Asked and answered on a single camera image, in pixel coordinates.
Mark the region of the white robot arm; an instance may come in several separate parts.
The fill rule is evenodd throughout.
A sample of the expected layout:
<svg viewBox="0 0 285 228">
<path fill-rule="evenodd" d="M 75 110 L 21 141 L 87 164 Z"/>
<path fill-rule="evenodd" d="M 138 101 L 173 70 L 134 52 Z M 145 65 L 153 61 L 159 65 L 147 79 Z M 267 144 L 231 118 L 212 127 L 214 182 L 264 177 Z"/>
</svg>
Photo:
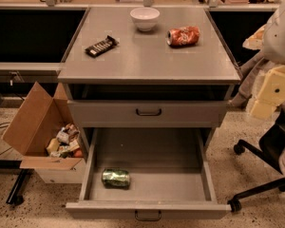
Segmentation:
<svg viewBox="0 0 285 228">
<path fill-rule="evenodd" d="M 285 0 L 265 25 L 263 51 L 274 65 L 257 75 L 248 103 L 248 115 L 259 120 L 270 118 L 285 102 Z"/>
</svg>

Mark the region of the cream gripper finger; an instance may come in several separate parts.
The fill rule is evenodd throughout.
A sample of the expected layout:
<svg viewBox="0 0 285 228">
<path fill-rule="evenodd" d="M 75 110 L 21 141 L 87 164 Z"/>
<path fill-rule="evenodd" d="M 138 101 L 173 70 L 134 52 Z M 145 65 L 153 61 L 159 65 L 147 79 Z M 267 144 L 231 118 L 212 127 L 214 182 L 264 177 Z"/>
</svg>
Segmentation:
<svg viewBox="0 0 285 228">
<path fill-rule="evenodd" d="M 250 116 L 267 120 L 285 101 L 285 66 L 278 65 L 256 77 L 250 99 Z"/>
</svg>

